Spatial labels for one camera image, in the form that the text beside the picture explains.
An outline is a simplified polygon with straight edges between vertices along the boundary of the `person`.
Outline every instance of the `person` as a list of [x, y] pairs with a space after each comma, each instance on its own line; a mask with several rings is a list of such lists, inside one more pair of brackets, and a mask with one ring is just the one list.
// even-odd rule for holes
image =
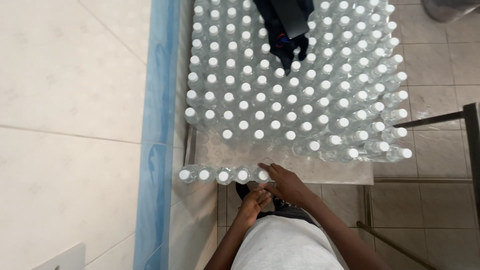
[[[244, 194], [235, 220], [205, 270], [343, 269], [325, 234], [305, 211], [325, 230], [350, 270], [389, 269], [294, 172], [274, 163], [258, 166], [269, 173], [276, 187], [260, 184]], [[237, 192], [242, 196], [242, 188]], [[275, 211], [261, 212], [272, 200], [271, 194]]]

